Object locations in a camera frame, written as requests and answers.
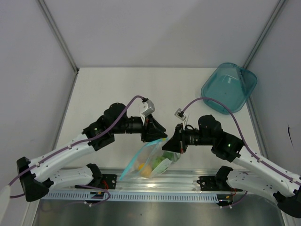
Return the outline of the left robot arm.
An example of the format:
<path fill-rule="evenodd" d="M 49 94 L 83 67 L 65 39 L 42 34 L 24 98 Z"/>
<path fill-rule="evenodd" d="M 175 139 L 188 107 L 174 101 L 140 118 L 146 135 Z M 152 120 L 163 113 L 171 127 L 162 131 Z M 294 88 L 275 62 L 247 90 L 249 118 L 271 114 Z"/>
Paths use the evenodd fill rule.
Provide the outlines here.
<path fill-rule="evenodd" d="M 62 168 L 113 143 L 116 134 L 140 134 L 144 143 L 166 138 L 166 129 L 154 119 L 153 112 L 154 106 L 149 100 L 144 102 L 140 116 L 131 117 L 127 116 L 124 104 L 113 103 L 102 116 L 63 147 L 34 159 L 18 159 L 17 171 L 26 201 L 39 200 L 55 188 L 98 188 L 103 176 L 96 164 L 89 163 L 76 170 Z"/>

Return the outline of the clear zip top bag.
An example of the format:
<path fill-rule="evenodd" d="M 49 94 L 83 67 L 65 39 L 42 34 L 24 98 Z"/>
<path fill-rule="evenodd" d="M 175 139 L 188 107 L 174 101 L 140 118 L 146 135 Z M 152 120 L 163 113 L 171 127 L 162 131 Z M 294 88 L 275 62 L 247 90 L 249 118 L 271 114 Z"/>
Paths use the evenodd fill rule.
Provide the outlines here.
<path fill-rule="evenodd" d="M 165 158 L 155 169 L 149 178 L 141 177 L 138 167 L 141 163 L 149 164 L 152 167 L 153 160 L 158 156 L 163 156 L 162 146 L 168 141 L 168 138 L 158 139 L 145 144 L 131 159 L 120 176 L 120 181 L 132 180 L 137 178 L 149 179 L 164 173 L 174 163 Z"/>

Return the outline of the light green toy fruit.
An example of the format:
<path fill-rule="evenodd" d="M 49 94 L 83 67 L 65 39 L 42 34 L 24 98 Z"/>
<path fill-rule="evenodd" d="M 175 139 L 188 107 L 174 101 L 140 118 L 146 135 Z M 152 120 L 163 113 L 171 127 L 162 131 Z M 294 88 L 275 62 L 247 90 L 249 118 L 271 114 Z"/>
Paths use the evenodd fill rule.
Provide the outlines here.
<path fill-rule="evenodd" d="M 163 156 L 158 156 L 153 160 L 152 163 L 152 169 L 154 170 L 163 160 L 165 159 L 165 157 Z"/>

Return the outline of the yellow toy squash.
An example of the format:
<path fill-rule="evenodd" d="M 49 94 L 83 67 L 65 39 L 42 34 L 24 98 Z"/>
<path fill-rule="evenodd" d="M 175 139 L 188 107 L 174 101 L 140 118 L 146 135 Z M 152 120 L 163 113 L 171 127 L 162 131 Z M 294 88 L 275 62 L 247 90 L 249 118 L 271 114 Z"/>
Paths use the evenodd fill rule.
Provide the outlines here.
<path fill-rule="evenodd" d="M 141 177 L 149 178 L 152 173 L 152 167 L 149 164 L 141 163 L 138 167 Z"/>

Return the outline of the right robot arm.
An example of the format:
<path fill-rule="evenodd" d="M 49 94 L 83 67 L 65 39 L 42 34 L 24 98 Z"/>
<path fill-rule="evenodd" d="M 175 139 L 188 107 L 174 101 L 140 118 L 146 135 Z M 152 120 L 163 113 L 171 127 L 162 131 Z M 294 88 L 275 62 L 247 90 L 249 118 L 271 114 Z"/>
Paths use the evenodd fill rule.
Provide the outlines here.
<path fill-rule="evenodd" d="M 215 175 L 214 183 L 218 189 L 236 188 L 254 193 L 275 203 L 284 213 L 301 217 L 300 175 L 252 151 L 242 139 L 223 131 L 221 123 L 212 115 L 200 117 L 198 126 L 198 129 L 186 129 L 183 124 L 178 124 L 162 150 L 185 153 L 190 145 L 211 146 L 216 157 L 254 173 L 251 176 L 222 166 Z"/>

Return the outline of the dark green toy pepper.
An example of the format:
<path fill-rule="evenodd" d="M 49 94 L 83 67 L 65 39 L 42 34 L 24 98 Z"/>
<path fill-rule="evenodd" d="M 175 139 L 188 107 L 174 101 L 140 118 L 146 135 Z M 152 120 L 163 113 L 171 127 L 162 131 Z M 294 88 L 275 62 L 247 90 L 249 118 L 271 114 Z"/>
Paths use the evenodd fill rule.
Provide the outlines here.
<path fill-rule="evenodd" d="M 181 154 L 175 153 L 175 152 L 164 151 L 163 157 L 169 159 L 170 161 L 177 162 L 180 159 Z"/>

